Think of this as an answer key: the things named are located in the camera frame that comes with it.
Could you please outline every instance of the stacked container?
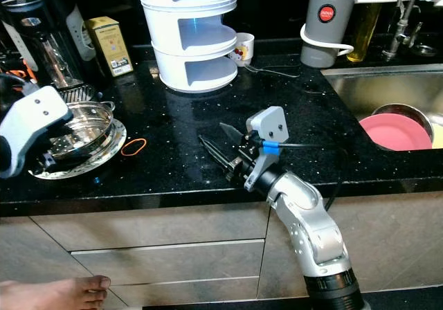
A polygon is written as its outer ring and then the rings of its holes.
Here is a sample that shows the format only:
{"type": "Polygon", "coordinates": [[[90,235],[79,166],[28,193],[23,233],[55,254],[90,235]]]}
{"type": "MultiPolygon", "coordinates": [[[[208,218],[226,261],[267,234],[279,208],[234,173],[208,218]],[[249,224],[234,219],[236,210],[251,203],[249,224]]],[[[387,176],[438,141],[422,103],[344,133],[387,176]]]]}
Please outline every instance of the stacked container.
{"type": "Polygon", "coordinates": [[[222,15],[237,0],[141,0],[160,79],[171,89],[202,93],[229,84],[237,65],[225,57],[237,40],[222,15]]]}

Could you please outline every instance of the red logo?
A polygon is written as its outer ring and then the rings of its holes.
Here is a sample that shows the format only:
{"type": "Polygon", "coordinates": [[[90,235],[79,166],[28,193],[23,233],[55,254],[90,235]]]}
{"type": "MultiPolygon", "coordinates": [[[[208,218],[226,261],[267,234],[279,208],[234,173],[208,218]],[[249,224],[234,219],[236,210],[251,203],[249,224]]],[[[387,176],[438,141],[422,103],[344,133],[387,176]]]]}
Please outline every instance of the red logo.
{"type": "Polygon", "coordinates": [[[335,17],[335,8],[330,4],[325,4],[318,11],[318,18],[322,23],[329,23],[335,17]]]}

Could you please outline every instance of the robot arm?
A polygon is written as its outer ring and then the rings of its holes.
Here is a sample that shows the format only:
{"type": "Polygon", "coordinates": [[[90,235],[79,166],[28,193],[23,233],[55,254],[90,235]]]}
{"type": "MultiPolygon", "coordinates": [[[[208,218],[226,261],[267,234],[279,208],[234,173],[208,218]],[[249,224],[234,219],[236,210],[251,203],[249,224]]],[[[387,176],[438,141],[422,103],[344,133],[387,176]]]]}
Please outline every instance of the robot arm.
{"type": "Polygon", "coordinates": [[[0,178],[18,175],[25,156],[39,136],[49,127],[67,122],[72,113],[51,86],[25,91],[0,124],[0,178]]]}
{"type": "Polygon", "coordinates": [[[212,143],[202,137],[200,141],[227,171],[228,179],[246,180],[245,189],[266,196],[285,224],[313,310],[369,310],[340,230],[326,212],[320,192],[275,164],[283,142],[289,138],[283,109],[269,107],[249,118],[246,135],[230,125],[221,126],[238,144],[236,159],[229,161],[212,143]]]}

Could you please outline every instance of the human foot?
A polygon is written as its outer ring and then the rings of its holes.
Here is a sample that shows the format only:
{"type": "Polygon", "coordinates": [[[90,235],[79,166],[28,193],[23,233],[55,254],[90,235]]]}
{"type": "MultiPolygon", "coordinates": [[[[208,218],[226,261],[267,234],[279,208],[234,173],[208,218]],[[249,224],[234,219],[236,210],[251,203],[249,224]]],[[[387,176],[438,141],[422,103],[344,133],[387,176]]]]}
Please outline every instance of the human foot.
{"type": "Polygon", "coordinates": [[[90,310],[100,309],[111,284],[96,275],[46,284],[0,284],[0,310],[90,310]]]}

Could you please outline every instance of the pink plate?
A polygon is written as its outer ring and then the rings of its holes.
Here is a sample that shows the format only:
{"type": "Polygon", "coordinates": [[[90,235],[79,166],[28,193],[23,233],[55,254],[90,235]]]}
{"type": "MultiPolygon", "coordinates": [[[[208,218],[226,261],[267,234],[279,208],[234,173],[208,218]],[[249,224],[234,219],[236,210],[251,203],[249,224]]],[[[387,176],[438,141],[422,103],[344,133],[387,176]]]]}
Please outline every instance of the pink plate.
{"type": "Polygon", "coordinates": [[[399,114],[383,113],[369,116],[360,125],[380,146],[394,151],[431,149],[432,142],[426,130],[414,120],[399,114]]]}

